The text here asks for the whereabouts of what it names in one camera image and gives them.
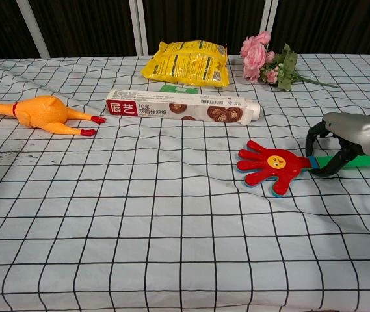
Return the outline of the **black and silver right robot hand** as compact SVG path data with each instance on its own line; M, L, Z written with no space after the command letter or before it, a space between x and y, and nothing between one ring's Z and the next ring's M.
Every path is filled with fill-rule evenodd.
M370 116L363 114L330 112L311 127L306 137L306 155L312 156L317 137L332 134L339 140L341 149L322 168L314 168L312 174L329 177L338 173L358 156L370 156Z

